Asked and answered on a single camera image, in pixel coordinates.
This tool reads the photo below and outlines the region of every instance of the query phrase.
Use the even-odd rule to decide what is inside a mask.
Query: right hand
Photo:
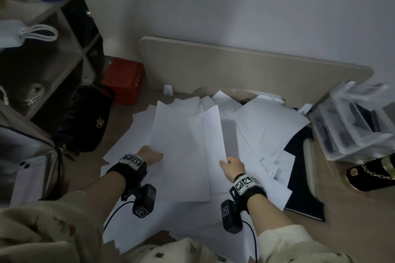
[[[228,163],[221,160],[220,165],[225,173],[226,178],[230,182],[233,183],[237,175],[246,174],[244,163],[242,163],[239,158],[229,156],[226,157],[226,160]]]

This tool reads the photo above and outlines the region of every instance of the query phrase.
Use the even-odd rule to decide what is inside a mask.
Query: gold chain
[[[369,171],[367,168],[366,168],[366,165],[362,165],[362,168],[363,168],[363,170],[366,172],[366,173],[368,173],[370,176],[374,176],[374,177],[379,177],[380,179],[387,179],[387,180],[395,180],[395,178],[394,177],[388,177],[388,176],[384,176],[384,175],[378,175],[378,174],[376,174],[376,173],[373,173],[372,171]]]

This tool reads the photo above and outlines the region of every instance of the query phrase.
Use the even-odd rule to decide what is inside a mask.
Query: red box
[[[116,93],[114,104],[135,105],[145,77],[141,62],[115,57],[107,69],[103,84]]]

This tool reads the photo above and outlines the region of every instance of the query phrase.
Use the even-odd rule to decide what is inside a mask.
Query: black handbag
[[[67,158],[74,160],[71,154],[92,152],[97,148],[114,100],[115,92],[104,84],[94,82],[78,87],[62,124],[51,137]]]

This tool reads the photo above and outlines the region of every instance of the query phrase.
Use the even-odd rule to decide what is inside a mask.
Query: sleeve
[[[300,225],[267,230],[258,240],[264,263],[355,263],[350,256],[333,253],[314,241]]]
[[[82,191],[0,212],[2,262],[95,262],[103,225]]]

